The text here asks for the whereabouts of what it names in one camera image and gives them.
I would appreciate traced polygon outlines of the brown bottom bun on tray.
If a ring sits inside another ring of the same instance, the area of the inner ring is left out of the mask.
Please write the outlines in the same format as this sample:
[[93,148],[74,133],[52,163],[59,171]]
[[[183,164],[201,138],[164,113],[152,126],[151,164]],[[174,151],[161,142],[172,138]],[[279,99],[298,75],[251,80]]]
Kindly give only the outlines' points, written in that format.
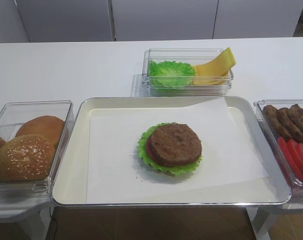
[[157,172],[160,173],[160,174],[167,175],[167,176],[173,176],[173,174],[169,171],[160,171],[160,170],[158,170]]

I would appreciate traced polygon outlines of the sesame bun top front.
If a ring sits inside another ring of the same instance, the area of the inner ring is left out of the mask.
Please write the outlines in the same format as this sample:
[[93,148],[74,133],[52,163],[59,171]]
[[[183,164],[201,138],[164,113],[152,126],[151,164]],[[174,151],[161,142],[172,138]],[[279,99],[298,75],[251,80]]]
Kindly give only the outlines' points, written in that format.
[[0,181],[40,181],[49,175],[55,146],[38,134],[13,138],[0,147]]

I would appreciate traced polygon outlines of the brown burger patty on tray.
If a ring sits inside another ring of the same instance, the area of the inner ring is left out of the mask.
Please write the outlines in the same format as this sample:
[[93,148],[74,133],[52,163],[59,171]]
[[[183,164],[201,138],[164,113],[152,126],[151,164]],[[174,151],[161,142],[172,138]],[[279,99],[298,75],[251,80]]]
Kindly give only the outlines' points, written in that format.
[[148,139],[156,163],[163,167],[194,164],[202,155],[201,140],[187,124],[160,125]]

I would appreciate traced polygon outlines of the yellow cheese slice flat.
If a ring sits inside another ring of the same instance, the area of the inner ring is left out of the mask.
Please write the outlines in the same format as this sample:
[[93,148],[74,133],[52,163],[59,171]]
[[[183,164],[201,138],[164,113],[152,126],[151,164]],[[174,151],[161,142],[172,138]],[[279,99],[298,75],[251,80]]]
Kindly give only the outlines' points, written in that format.
[[205,77],[205,76],[196,76],[192,84],[197,86],[219,86],[226,83],[228,80],[229,73],[226,72],[222,76],[216,76],[216,77]]

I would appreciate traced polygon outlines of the white parchment paper sheet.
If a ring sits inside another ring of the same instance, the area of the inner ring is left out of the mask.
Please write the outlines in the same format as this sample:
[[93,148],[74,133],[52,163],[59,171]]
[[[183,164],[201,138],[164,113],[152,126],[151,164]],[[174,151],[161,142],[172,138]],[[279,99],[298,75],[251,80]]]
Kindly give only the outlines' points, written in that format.
[[[200,138],[202,161],[173,176],[152,169],[138,142],[160,123],[187,124]],[[268,203],[268,173],[242,117],[233,118],[222,97],[102,99],[90,112],[89,204]]]

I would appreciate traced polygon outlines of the yellow cheese slice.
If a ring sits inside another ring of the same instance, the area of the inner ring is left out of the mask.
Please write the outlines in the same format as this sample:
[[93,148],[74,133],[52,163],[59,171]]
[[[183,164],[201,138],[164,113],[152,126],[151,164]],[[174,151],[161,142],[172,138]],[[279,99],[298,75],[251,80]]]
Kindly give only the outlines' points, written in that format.
[[193,68],[199,77],[222,77],[235,65],[235,56],[231,48],[228,47],[210,62],[195,65]]
[[229,73],[226,72],[222,76],[216,76],[216,77],[205,77],[205,76],[196,76],[192,84],[197,86],[219,86],[226,83],[228,80]]

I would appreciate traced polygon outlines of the green lettuce in container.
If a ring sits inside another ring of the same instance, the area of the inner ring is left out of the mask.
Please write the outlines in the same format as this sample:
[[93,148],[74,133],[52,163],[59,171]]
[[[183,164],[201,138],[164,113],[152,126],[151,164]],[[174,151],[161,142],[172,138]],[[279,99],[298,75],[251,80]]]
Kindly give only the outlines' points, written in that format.
[[149,82],[164,89],[181,89],[190,85],[196,76],[195,69],[185,62],[151,60],[148,66]]

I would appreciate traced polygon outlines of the brown patty right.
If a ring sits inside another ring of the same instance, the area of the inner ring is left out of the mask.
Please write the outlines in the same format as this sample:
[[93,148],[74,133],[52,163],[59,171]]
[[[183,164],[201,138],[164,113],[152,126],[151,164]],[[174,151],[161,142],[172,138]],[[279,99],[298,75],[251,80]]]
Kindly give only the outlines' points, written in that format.
[[288,116],[303,133],[303,108],[298,104],[292,105],[288,110]]

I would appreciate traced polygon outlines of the clear plastic bun container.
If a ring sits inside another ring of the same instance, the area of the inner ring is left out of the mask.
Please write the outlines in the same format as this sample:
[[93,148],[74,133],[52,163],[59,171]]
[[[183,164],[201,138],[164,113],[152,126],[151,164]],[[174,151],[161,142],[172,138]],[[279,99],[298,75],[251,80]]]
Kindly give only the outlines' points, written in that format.
[[43,180],[0,181],[0,199],[21,199],[50,194],[74,127],[73,104],[69,100],[12,102],[0,111],[0,137],[6,143],[26,122],[41,116],[54,116],[65,122],[48,176]]

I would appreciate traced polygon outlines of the clear plastic lettuce cheese container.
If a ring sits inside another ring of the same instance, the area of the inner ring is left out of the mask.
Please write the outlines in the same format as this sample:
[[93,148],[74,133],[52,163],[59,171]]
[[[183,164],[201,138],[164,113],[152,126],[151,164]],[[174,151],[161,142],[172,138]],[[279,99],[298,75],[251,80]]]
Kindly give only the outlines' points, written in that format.
[[150,61],[176,61],[188,63],[192,67],[210,62],[223,50],[220,48],[188,49],[188,48],[150,48],[144,52],[141,74],[141,88],[149,97],[173,96],[225,96],[232,87],[234,74],[229,70],[228,79],[223,85],[193,85],[192,82],[184,88],[161,88],[150,84]]

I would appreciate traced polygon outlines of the red tomato slice middle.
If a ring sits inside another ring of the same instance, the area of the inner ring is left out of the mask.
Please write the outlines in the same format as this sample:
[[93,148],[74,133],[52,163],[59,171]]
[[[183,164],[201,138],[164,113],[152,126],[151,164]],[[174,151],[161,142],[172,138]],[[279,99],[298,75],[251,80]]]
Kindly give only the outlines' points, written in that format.
[[301,158],[298,154],[298,151],[297,151],[297,146],[298,146],[298,144],[301,144],[301,143],[297,143],[296,141],[291,139],[286,144],[287,144],[288,150],[291,153],[298,169],[300,170],[300,172],[303,175],[303,161],[301,160]]

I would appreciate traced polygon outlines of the plain brown bun back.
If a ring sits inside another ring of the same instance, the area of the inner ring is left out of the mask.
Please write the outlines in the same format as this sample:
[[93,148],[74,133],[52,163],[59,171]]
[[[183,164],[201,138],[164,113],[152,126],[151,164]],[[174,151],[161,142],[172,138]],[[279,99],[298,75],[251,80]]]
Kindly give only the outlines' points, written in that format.
[[64,126],[65,122],[62,119],[56,116],[44,115],[24,123],[17,131],[15,137],[42,135],[57,148]]

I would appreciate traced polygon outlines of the clear plastic patty tomato container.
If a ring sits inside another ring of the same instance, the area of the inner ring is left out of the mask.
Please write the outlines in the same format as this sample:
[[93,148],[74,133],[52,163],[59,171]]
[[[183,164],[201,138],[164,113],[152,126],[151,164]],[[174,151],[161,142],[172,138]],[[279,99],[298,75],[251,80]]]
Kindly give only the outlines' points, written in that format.
[[254,107],[292,195],[303,198],[303,99],[260,100]]

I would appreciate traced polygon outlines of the red tomato slice on tray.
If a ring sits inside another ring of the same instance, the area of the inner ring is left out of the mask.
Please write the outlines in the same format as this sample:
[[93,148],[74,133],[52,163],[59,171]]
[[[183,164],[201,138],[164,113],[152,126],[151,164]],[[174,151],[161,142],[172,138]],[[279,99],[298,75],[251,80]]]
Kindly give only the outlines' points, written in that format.
[[150,159],[154,162],[157,163],[157,158],[154,156],[154,153],[150,147],[150,139],[148,138],[146,141],[146,151],[148,153],[148,156],[150,157]]

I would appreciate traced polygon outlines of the brown patty middle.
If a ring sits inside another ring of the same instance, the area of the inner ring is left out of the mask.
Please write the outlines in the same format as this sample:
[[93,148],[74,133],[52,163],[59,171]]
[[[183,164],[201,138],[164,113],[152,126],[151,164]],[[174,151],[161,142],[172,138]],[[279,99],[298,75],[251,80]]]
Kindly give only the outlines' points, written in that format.
[[303,132],[291,121],[288,116],[288,108],[283,107],[277,110],[276,115],[282,126],[290,133],[292,139],[303,144]]

